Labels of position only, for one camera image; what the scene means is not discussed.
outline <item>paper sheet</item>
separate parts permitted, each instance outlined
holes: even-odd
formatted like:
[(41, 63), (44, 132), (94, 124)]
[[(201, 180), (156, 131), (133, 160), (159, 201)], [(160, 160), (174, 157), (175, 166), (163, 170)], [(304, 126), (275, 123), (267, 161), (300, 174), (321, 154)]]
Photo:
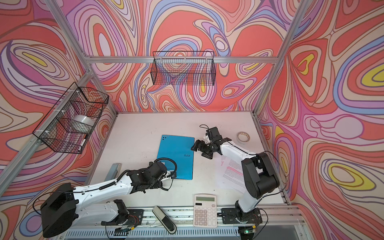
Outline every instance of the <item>paper sheet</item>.
[(236, 189), (242, 193), (247, 190), (241, 165), (225, 156), (216, 161), (216, 184), (219, 188)]

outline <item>wire basket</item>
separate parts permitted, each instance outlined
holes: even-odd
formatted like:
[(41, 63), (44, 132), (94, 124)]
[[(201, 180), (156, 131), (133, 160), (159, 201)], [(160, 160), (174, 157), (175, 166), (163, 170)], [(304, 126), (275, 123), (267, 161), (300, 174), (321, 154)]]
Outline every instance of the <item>wire basket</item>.
[(96, 89), (77, 87), (41, 134), (36, 129), (33, 134), (55, 152), (81, 154), (108, 100)]
[(154, 51), (153, 58), (153, 85), (215, 85), (212, 51)]

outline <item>calculator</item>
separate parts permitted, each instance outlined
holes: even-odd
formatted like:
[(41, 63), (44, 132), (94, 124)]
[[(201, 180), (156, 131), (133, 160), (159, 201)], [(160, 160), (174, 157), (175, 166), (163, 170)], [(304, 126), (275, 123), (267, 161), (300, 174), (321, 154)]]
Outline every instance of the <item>calculator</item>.
[(194, 227), (217, 227), (216, 196), (197, 194), (194, 197)]

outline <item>white tabletop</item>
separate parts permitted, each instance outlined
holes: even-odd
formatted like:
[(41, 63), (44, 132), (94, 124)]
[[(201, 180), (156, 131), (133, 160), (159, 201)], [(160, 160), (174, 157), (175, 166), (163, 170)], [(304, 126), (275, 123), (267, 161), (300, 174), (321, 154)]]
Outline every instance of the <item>white tabletop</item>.
[[(242, 147), (263, 152), (256, 127), (249, 112), (230, 113), (129, 113), (119, 114), (103, 154), (96, 167), (91, 184), (103, 182), (111, 165), (122, 164), (125, 169), (136, 170), (148, 166), (148, 162), (157, 157), (160, 139), (163, 134), (194, 137), (202, 140), (205, 129), (200, 124), (217, 127), (222, 137), (228, 137), (235, 143), (236, 134), (247, 132), (251, 139)], [(215, 161), (220, 159), (214, 153), (212, 160), (194, 152), (193, 179), (175, 179), (167, 192), (161, 189), (148, 189), (146, 194), (136, 192), (115, 197), (122, 199), (127, 207), (180, 207), (192, 206), (193, 194), (214, 194), (218, 205), (233, 205), (243, 194), (235, 189), (220, 189), (215, 182)], [(260, 204), (282, 204), (280, 194), (263, 199)]]

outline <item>black and grey stapler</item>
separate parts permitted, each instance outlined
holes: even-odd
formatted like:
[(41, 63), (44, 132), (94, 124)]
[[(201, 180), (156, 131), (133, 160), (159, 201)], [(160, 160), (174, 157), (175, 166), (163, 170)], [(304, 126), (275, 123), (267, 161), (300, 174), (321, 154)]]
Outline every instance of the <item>black and grey stapler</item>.
[(176, 225), (169, 219), (169, 217), (167, 217), (167, 215), (164, 214), (164, 212), (158, 206), (155, 206), (152, 209), (152, 212), (170, 234), (174, 234), (176, 232)]

